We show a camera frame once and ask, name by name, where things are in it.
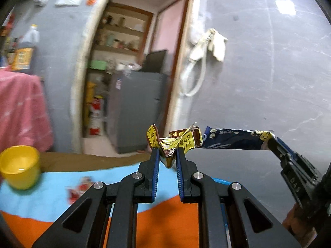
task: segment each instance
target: pink wall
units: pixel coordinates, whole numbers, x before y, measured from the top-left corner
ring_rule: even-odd
[[[180,0],[167,8],[159,16],[152,51],[168,49],[164,72],[171,74],[173,57],[176,52],[178,34],[182,22],[185,0]]]

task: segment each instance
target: pink tablecloth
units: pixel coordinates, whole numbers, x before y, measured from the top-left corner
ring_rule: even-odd
[[[39,77],[0,70],[0,152],[13,145],[46,151],[52,144]]]

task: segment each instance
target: gray refrigerator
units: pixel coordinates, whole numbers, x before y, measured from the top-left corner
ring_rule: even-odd
[[[107,134],[117,153],[144,150],[146,131],[159,126],[167,98],[168,76],[116,71],[109,86]]]

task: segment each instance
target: green container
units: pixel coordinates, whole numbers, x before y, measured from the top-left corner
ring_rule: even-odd
[[[107,68],[107,62],[102,60],[92,60],[90,61],[90,68],[105,71]]]

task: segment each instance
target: yellow bowl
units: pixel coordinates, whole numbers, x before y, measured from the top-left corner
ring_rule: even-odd
[[[12,146],[0,154],[0,171],[16,189],[32,187],[40,176],[39,151],[26,145]]]

